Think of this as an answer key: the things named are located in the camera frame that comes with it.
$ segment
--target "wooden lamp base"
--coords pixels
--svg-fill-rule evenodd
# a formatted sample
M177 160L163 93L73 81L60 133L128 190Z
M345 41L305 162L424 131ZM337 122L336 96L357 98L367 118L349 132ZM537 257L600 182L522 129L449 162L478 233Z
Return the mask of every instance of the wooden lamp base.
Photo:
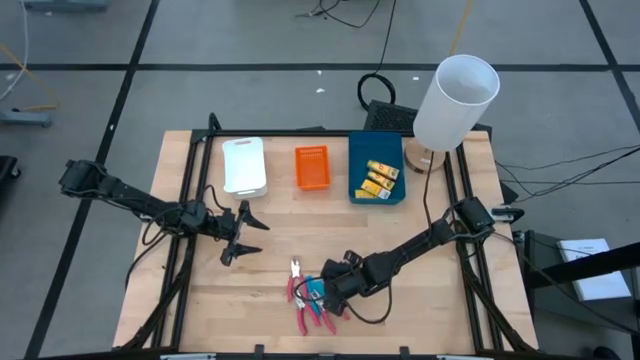
M426 174L429 171L429 162L431 160L431 154L433 153L433 164L431 165L431 171L439 168L444 164L445 153L439 151L431 151L424 146L420 145L418 141L411 139L404 148L404 161L411 170L419 173Z

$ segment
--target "orange container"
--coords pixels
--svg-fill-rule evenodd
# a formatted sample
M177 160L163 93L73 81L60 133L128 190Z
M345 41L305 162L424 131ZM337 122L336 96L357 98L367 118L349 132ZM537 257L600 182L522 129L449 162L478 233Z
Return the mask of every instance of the orange container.
M296 183L302 190L326 189L331 184L326 145L296 148Z

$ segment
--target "blue tray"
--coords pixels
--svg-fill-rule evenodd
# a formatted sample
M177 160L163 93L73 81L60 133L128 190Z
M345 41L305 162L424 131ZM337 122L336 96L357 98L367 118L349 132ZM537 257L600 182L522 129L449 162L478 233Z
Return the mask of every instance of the blue tray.
M396 184L388 199L356 199L355 190L360 189L367 178L367 161L375 160L400 170ZM354 204L395 205L406 196L404 183L404 156L402 136L394 132L354 131L349 134L349 199Z

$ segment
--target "wooden tabletop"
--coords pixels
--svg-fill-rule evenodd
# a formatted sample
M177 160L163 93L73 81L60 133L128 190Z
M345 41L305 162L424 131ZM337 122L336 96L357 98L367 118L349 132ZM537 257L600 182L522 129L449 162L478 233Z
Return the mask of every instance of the wooden tabletop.
M182 182L189 131L165 133L151 193L177 200ZM222 143L213 142L208 183L216 187L223 206L239 205L222 190ZM219 257L226 242L200 236L196 246L181 351L253 352L264 344L275 353L388 353L408 346L413 354L473 353L462 277L454 244L438 247L402 268L393 281L393 309L384 324L367 325L353 318L332 316L338 334L316 328L306 316L309 335L299 335L295 306L286 301L289 260L300 258L304 274L319 274L327 259L342 259L351 249L362 256L390 250L427 227L422 205L425 175L405 167L407 197L396 206L354 205L347 196L346 137L264 137L268 193L251 199L254 216L271 230L244 227L240 242L261 247L259 254L234 260L224 267ZM301 191L295 185L294 148L326 144L329 148L331 187ZM502 203L491 145L485 132L472 132L464 142L473 191L487 208ZM199 147L196 164L200 163ZM463 194L455 153L452 153L458 194ZM199 165L194 173L191 197ZM428 204L432 217L450 206L444 170L432 174ZM207 205L216 209L210 196ZM510 235L507 225L497 232ZM144 247L138 245L137 253ZM114 345L130 339L157 304L169 241L145 258L131 276ZM535 331L513 245L497 236L485 243L495 301L507 319L532 346ZM353 307L368 318L382 316L386 290L369 298L354 297ZM491 347L486 313L478 310L485 347ZM173 324L174 309L168 312ZM168 344L165 336L163 344Z

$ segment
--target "lamp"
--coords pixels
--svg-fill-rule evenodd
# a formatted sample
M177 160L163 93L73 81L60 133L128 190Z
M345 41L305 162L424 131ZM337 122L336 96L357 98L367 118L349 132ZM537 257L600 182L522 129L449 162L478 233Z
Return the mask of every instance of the lamp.
M405 160L424 173L444 163L500 90L498 73L486 61L455 55L438 65L431 85L413 121L414 138L405 147Z

